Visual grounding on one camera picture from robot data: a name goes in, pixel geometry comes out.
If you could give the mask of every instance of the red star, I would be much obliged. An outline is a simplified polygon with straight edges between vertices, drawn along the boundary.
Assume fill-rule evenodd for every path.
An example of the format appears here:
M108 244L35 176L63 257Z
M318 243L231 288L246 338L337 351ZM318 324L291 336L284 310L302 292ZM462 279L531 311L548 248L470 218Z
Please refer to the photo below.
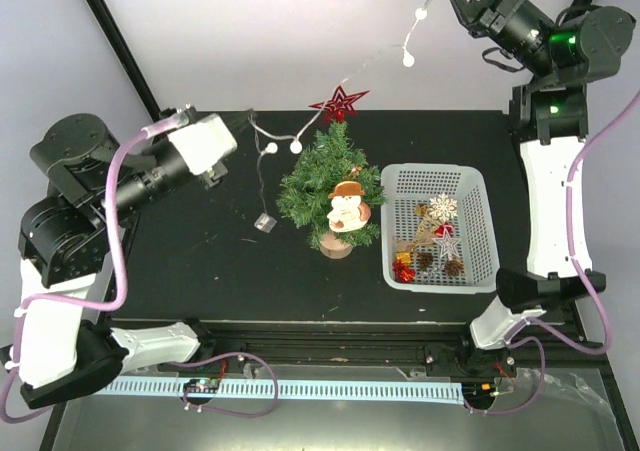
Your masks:
M359 100L362 96L367 94L369 91L362 91L360 93L355 94L347 94L342 89L342 86L338 86L333 93L333 97L326 102L322 101L320 103L309 105L310 108L322 109L324 106L324 123L328 123L332 119L335 119L339 123L344 123L344 117L347 115L356 115L358 114L355 109L353 109L353 103Z

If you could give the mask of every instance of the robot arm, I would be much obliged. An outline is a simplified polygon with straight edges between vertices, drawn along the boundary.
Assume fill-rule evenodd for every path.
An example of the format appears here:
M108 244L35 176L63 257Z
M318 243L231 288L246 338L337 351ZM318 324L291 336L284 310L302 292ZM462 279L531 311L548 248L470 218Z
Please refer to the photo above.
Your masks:
M125 160L116 192L123 225L194 177L211 187L226 174L221 160L237 143L222 119L201 118L188 108L178 121L181 127ZM74 115L56 123L32 149L50 186L21 223L22 300L40 293L86 298L108 252L104 183L117 146L99 118ZM188 361L207 339L197 322L112 329L81 321L82 310L44 299L29 306L18 373L30 408L92 394L133 369Z
M513 90L510 134L519 151L529 187L531 241L526 272L500 269L498 296L470 326L471 351L507 346L528 317L585 296L571 263L577 258L597 292L605 276L591 270L582 213L578 169L569 168L588 134L586 84L615 75L629 48L635 19L613 7L596 7L556 24L528 0L450 0L460 24L474 38L488 37L503 56L516 59L533 80ZM566 186L573 192L571 212L575 256L567 244Z

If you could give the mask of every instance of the white wall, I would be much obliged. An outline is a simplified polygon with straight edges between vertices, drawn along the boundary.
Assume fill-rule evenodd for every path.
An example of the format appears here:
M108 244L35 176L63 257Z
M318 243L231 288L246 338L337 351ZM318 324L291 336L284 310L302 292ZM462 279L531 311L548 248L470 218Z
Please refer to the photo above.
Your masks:
M106 0L160 107L305 109L379 50L401 44L425 0ZM550 16L572 0L532 0ZM448 0L435 0L409 49L345 85L357 109L507 109L511 75L486 65Z
M596 0L619 6L640 18L640 0ZM589 125L597 134L631 101L640 88L640 26L623 58L621 72L589 87ZM594 268L607 275L602 299L614 329L609 359L625 407L640 436L640 108L601 142L584 165L584 209L587 242ZM588 335L602 339L591 302L581 303Z
M84 0L0 0L0 83L0 346L5 346L12 340L20 298L20 219L46 190L29 149L69 114L97 114L119 139L149 117ZM0 372L0 385L5 378ZM12 414L26 411L17 386L9 404ZM2 448L38 449L47 419L48 414L22 425L0 424Z

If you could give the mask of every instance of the round white bulb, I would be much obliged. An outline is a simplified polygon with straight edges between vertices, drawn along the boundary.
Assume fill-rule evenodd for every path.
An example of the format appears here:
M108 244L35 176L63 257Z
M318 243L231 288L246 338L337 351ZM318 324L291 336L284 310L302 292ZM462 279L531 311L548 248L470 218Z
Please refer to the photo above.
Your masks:
M425 8L416 9L416 19L422 21L427 17L427 10Z
M272 141L264 148L264 152L267 154L276 154L278 152L278 145Z
M402 64L404 64L407 68L410 68L414 64L416 64L416 58L409 53L409 51L405 50L404 57L402 58Z
M297 139L295 139L291 141L291 145L289 146L289 149L293 154L300 154L302 152L302 143Z

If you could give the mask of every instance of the red ornament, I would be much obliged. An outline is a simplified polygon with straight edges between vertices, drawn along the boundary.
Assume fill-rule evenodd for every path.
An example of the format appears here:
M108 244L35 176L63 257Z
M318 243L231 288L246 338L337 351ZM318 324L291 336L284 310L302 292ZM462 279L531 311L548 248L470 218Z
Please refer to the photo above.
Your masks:
M416 272L399 259L393 262L393 273L396 275L396 281L399 283L411 283L416 277Z
M324 101L309 105L310 108L324 109L324 123L328 123L331 120L336 120L339 123L344 122L345 116L355 116L358 114L353 108L353 103L359 100L362 96L369 91L362 91L355 94L347 94L342 89L342 86L338 86L333 93L333 96L326 103Z
M441 238L442 236L444 236L445 229L448 231L449 236L453 236L453 224L449 224L449 223L444 223L442 226L436 229L436 232L434 234L438 238Z

